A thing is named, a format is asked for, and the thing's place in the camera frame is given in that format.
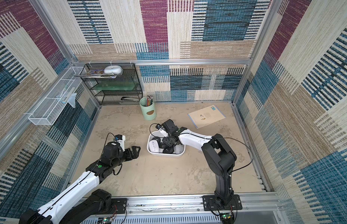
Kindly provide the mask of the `white storage box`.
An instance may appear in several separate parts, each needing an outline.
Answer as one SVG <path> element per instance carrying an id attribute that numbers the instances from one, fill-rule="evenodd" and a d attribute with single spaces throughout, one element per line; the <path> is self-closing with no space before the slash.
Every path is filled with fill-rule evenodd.
<path id="1" fill-rule="evenodd" d="M 185 150 L 186 150 L 186 147 L 185 145 L 182 145 L 182 144 L 178 144 L 176 146 L 173 146 L 172 148 L 168 148 L 168 146 L 166 146 L 162 140 L 164 138 L 164 135 L 162 133 L 160 133 L 159 131 L 154 131 L 152 132 L 150 135 L 149 135 L 149 138 L 148 138 L 148 141 L 147 141 L 147 151 L 151 154 L 151 155 L 154 155 L 154 156 L 163 156 L 163 157 L 172 157 L 172 158 L 178 158 L 178 157 L 181 157 Z M 149 142 L 151 140 L 157 140 L 158 143 L 159 143 L 159 148 L 160 148 L 160 153 L 151 153 L 150 152 L 150 149 L 149 149 Z M 171 149 L 173 150 L 173 153 L 172 154 L 169 154 L 169 153 L 164 153 L 164 150 L 165 149 Z"/>

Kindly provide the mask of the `white computer mouse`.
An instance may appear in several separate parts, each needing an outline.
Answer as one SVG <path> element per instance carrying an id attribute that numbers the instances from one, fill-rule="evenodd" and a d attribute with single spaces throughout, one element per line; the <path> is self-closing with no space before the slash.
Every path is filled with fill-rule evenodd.
<path id="1" fill-rule="evenodd" d="M 151 153 L 160 153 L 159 143 L 157 140 L 151 140 L 149 142 L 149 149 Z"/>

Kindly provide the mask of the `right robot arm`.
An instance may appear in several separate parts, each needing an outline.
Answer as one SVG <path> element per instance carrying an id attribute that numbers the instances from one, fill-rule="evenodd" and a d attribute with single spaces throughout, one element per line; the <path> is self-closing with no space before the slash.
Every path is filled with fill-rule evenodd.
<path id="1" fill-rule="evenodd" d="M 167 146 L 185 145 L 203 152 L 209 168 L 215 174 L 215 204 L 219 209 L 229 209 L 234 203 L 231 173 L 237 156 L 222 135 L 206 136 L 181 127 L 169 119 L 155 127 L 164 135 L 162 141 Z"/>

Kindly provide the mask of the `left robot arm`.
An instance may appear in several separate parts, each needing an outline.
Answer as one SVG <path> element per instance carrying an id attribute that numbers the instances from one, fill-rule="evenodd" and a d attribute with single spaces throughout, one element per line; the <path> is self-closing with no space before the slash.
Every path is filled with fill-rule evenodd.
<path id="1" fill-rule="evenodd" d="M 141 148 L 122 149 L 123 141 L 107 143 L 100 158 L 90 164 L 85 172 L 63 192 L 37 210 L 24 212 L 21 224 L 79 224 L 91 215 L 116 212 L 109 192 L 97 189 L 114 169 L 124 162 L 137 159 Z"/>

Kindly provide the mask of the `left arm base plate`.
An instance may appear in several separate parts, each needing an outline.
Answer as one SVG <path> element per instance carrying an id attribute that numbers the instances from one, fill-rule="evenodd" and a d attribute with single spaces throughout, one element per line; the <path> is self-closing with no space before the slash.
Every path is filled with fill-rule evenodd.
<path id="1" fill-rule="evenodd" d="M 94 206 L 94 210 L 90 212 L 90 215 L 125 214 L 127 200 L 127 198 L 111 198 L 111 201 L 100 202 Z"/>

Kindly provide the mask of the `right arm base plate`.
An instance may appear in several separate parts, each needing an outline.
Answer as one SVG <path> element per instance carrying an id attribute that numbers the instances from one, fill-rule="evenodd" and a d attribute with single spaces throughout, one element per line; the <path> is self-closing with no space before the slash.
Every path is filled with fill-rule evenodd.
<path id="1" fill-rule="evenodd" d="M 205 211 L 242 210 L 241 199 L 237 194 L 229 196 L 226 201 L 214 195 L 204 195 L 201 198 Z"/>

